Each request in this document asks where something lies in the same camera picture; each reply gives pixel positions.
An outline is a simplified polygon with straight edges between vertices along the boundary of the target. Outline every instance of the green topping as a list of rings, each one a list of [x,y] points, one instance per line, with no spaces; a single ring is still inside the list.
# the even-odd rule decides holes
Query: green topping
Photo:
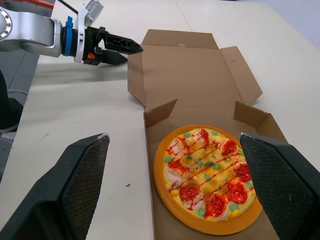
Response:
[[[205,213],[206,213],[206,210],[203,207],[198,209],[198,215],[200,217],[203,217],[205,215]]]
[[[251,188],[253,188],[254,186],[252,185],[252,183],[251,182],[246,182],[245,183],[245,187],[246,187],[246,189],[251,189]]]
[[[232,203],[232,204],[230,204],[229,208],[231,211],[233,211],[233,210],[239,209],[239,206],[236,203]]]
[[[221,166],[220,166],[219,163],[217,163],[217,164],[213,165],[213,168],[214,168],[215,170],[219,170],[219,169],[221,168]]]
[[[209,181],[209,180],[211,179],[211,177],[210,177],[208,174],[205,174],[205,175],[204,175],[204,179],[205,179],[206,181]]]
[[[172,156],[166,156],[166,157],[164,158],[164,161],[165,161],[166,163],[168,163],[168,162],[170,162],[172,159],[174,159]]]
[[[215,165],[214,163],[208,161],[204,164],[206,167],[212,167],[213,165]]]

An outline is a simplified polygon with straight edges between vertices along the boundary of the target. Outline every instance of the floor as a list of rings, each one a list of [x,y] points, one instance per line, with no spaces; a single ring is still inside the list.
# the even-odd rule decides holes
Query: floor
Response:
[[[272,7],[299,33],[320,49],[320,1],[319,0],[238,0],[262,2]]]
[[[52,14],[52,9],[22,1],[1,2],[0,6],[11,11],[31,12],[46,17],[51,17]],[[38,58],[39,55],[24,50],[0,52],[0,69],[4,75],[8,90],[29,92],[32,79],[35,75]],[[9,97],[17,99],[24,105],[27,95],[21,92],[11,91],[8,92]],[[14,133],[0,137],[0,182],[7,164],[14,137]]]

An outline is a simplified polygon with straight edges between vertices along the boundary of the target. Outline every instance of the cable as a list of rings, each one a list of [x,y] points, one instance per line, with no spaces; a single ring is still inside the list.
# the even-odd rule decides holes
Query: cable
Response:
[[[21,90],[15,90],[15,89],[9,89],[7,90],[8,93],[22,93],[28,96],[28,93],[25,91],[21,91]]]
[[[60,3],[65,5],[68,9],[70,9],[72,12],[78,15],[78,11],[75,10],[72,6],[70,6],[68,3],[66,3],[64,0],[58,0]]]

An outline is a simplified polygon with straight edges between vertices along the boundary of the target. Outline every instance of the pizza box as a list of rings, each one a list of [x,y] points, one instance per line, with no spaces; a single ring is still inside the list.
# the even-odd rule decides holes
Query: pizza box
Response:
[[[250,105],[262,94],[236,46],[219,49],[211,33],[148,30],[144,51],[128,58],[128,91],[145,107],[148,164],[157,240],[213,240],[179,221],[160,199],[153,161],[162,139],[186,125],[211,125],[235,136],[241,132],[286,139],[270,113]],[[262,211],[245,230],[225,240],[276,240]]]

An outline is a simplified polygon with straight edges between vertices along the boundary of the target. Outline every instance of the open box lid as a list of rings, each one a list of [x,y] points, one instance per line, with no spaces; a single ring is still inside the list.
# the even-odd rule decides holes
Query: open box lid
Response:
[[[142,47],[142,53],[128,57],[128,91],[145,106],[146,127],[169,117],[177,93],[187,88],[201,91],[197,100],[202,103],[210,89],[228,88],[230,83],[233,105],[235,101],[251,105],[262,94],[239,49],[219,49],[211,33],[149,29]],[[197,89],[198,79],[202,86],[205,82],[205,89]]]

